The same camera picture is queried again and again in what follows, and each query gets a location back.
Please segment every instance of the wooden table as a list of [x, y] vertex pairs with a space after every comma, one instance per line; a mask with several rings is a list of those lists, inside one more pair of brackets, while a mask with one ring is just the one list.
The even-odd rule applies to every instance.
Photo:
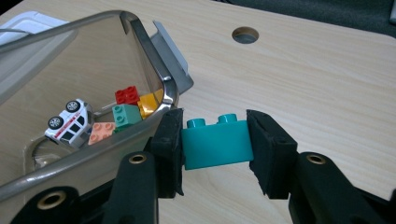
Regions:
[[[149, 34], [161, 21], [172, 36], [195, 81], [179, 100], [185, 120], [268, 113], [300, 152], [332, 158], [356, 187], [389, 198], [396, 187], [392, 37], [208, 0], [24, 0], [0, 23], [28, 10], [74, 21], [110, 9], [133, 12]], [[256, 29], [258, 41], [235, 42], [241, 26]], [[183, 189], [184, 197], [160, 200], [161, 223], [291, 223], [288, 202], [263, 196], [246, 162], [184, 172]]]

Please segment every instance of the round hole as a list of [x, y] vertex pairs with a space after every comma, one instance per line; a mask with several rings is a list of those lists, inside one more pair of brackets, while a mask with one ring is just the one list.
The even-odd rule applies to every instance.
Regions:
[[326, 163], [326, 160], [318, 155], [308, 155], [308, 156], [306, 156], [306, 158], [314, 164], [322, 165], [322, 164]]
[[145, 155], [134, 155], [131, 158], [129, 158], [129, 162], [131, 164], [139, 164], [144, 162], [147, 159]]
[[37, 208], [48, 210], [61, 204], [66, 199], [66, 193], [62, 190], [54, 191], [44, 196], [37, 203]]
[[259, 32], [251, 27], [239, 27], [233, 31], [233, 40], [241, 44], [251, 44], [259, 39]]

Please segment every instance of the yellow lego brick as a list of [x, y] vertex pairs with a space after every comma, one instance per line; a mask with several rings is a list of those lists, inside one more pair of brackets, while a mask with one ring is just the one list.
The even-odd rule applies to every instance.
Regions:
[[158, 102], [155, 99], [154, 93], [140, 96], [137, 106], [139, 106], [142, 119], [150, 116], [158, 108]]
[[160, 103], [163, 100], [163, 89], [159, 89], [154, 92], [155, 98]]

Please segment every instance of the clear plastic bin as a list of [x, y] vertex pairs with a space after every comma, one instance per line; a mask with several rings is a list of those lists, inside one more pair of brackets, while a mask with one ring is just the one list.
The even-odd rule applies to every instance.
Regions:
[[[109, 11], [0, 47], [0, 222], [54, 186], [82, 194], [114, 178], [120, 159], [141, 150], [162, 114], [192, 85], [187, 64], [160, 24], [150, 38], [132, 13]], [[115, 92], [154, 93], [157, 110], [122, 132], [81, 148], [44, 137], [49, 118], [77, 98], [95, 122], [114, 122]]]

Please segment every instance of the teal lego brick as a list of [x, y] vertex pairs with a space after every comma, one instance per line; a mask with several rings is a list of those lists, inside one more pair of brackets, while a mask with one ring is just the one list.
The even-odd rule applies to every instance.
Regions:
[[114, 122], [118, 130], [134, 125], [142, 120], [137, 105], [115, 105], [112, 109]]
[[248, 123], [237, 120], [235, 114], [219, 116], [219, 122], [212, 125], [191, 119], [181, 138], [186, 170], [253, 160]]

